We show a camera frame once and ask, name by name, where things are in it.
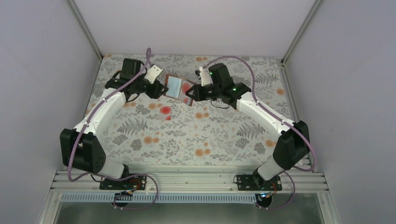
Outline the brown leather card holder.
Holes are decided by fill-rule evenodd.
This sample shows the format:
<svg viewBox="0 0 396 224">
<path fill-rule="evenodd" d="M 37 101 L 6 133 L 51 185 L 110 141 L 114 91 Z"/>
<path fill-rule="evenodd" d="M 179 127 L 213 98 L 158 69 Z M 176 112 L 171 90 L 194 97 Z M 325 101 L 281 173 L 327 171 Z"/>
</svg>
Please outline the brown leather card holder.
<svg viewBox="0 0 396 224">
<path fill-rule="evenodd" d="M 177 99 L 187 106 L 192 106 L 193 99 L 186 95 L 186 92 L 195 85 L 194 82 L 167 74 L 165 78 L 165 86 L 168 88 L 164 94 L 166 97 Z"/>
</svg>

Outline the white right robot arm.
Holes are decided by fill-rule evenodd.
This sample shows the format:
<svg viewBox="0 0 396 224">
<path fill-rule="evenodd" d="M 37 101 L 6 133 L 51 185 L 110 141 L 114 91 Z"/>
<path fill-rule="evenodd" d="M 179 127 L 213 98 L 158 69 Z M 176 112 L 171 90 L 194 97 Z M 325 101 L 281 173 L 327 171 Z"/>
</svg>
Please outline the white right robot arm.
<svg viewBox="0 0 396 224">
<path fill-rule="evenodd" d="M 278 137 L 272 155 L 254 172 L 253 180 L 263 185 L 274 176 L 293 168 L 311 150 L 309 130 L 303 121 L 294 122 L 280 115 L 259 100 L 253 89 L 244 83 L 235 83 L 228 68 L 218 63 L 205 69 L 195 70 L 200 84 L 193 85 L 185 93 L 194 101 L 217 100 L 244 113 L 267 131 L 274 131 Z"/>
</svg>

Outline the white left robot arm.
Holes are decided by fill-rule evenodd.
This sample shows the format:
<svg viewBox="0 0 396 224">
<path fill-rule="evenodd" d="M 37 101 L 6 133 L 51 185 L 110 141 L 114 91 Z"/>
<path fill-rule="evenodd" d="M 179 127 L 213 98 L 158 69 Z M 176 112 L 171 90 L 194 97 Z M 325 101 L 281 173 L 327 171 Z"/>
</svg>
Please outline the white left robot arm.
<svg viewBox="0 0 396 224">
<path fill-rule="evenodd" d="M 103 134 L 113 115 L 132 95 L 144 93 L 152 99 L 160 98 L 168 88 L 157 80 L 164 72 L 160 67 L 125 58 L 122 69 L 105 84 L 105 89 L 92 110 L 72 129 L 64 129 L 60 134 L 62 159 L 67 166 L 68 180 L 74 182 L 72 168 L 84 171 L 85 175 L 97 175 L 114 181 L 123 181 L 129 175 L 127 165 L 107 157 L 101 144 Z"/>
</svg>

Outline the aluminium corner frame post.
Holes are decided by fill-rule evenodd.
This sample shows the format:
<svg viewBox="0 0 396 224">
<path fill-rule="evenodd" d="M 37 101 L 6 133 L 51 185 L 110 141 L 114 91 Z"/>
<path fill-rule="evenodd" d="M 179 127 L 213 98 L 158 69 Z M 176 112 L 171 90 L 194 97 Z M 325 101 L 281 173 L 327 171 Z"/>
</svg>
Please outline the aluminium corner frame post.
<svg viewBox="0 0 396 224">
<path fill-rule="evenodd" d="M 301 27 L 299 28 L 297 34 L 295 35 L 292 43 L 290 44 L 288 50 L 285 53 L 283 59 L 281 60 L 281 64 L 282 64 L 283 67 L 286 65 L 287 61 L 289 60 L 291 54 L 293 53 L 295 47 L 299 43 L 302 35 L 304 34 L 305 30 L 307 29 L 308 25 L 310 24 L 311 20 L 313 19 L 314 15 L 316 14 L 316 11 L 318 10 L 318 8 L 322 4 L 322 2 L 323 2 L 322 0 L 315 0 L 314 1 L 314 4 L 310 8 L 310 10 L 309 10 L 306 18 L 304 19 Z"/>
</svg>

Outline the aluminium mounting rail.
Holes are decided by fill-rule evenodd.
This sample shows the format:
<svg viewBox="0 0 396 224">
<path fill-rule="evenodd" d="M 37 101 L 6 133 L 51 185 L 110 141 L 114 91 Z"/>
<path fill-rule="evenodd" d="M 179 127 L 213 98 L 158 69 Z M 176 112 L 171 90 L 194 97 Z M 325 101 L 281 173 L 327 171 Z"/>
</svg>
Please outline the aluminium mounting rail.
<svg viewBox="0 0 396 224">
<path fill-rule="evenodd" d="M 181 166 L 181 165 L 131 165 L 132 174 L 148 174 L 154 178 L 161 193 L 237 193 L 233 177 L 238 172 L 250 174 L 255 166 Z M 281 174 L 281 193 L 327 193 L 323 173 L 302 172 L 291 169 Z M 89 176 L 70 182 L 66 171 L 57 171 L 51 185 L 52 191 L 99 191 L 99 183 Z"/>
</svg>

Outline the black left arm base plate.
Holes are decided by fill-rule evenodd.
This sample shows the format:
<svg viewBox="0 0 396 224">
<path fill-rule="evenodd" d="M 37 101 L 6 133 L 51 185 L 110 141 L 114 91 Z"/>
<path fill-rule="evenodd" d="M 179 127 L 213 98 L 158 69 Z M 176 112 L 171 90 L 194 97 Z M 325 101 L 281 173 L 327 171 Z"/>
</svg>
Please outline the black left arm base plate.
<svg viewBox="0 0 396 224">
<path fill-rule="evenodd" d="M 113 181 L 104 179 L 101 181 L 100 190 L 144 190 L 146 187 L 147 177 L 138 176 L 124 181 Z"/>
</svg>

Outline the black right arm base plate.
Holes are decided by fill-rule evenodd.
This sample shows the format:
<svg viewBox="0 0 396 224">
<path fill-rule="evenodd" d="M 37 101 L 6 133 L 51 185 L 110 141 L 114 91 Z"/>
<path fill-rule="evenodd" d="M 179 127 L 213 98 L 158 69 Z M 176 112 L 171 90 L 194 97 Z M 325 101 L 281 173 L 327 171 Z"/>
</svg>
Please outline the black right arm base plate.
<svg viewBox="0 0 396 224">
<path fill-rule="evenodd" d="M 279 175 L 266 181 L 259 175 L 237 173 L 233 178 L 233 182 L 237 185 L 239 191 L 280 191 L 283 189 Z"/>
</svg>

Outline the left aluminium corner post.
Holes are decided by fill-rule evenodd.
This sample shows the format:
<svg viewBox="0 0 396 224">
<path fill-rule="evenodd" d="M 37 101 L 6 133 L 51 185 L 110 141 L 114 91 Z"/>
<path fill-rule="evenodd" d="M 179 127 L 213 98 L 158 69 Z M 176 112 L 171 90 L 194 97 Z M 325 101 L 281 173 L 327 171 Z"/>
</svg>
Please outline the left aluminium corner post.
<svg viewBox="0 0 396 224">
<path fill-rule="evenodd" d="M 77 4 L 75 3 L 74 0 L 67 0 L 75 18 L 77 19 L 79 26 L 82 28 L 82 31 L 85 35 L 85 37 L 87 38 L 92 50 L 94 51 L 95 55 L 97 56 L 97 58 L 102 61 L 103 60 L 103 55 L 101 53 L 101 51 L 99 50 L 99 47 L 97 45 L 97 43 L 94 40 L 94 37 L 92 35 L 92 33 L 90 32 L 85 20 L 83 19 L 83 16 L 77 6 Z"/>
</svg>

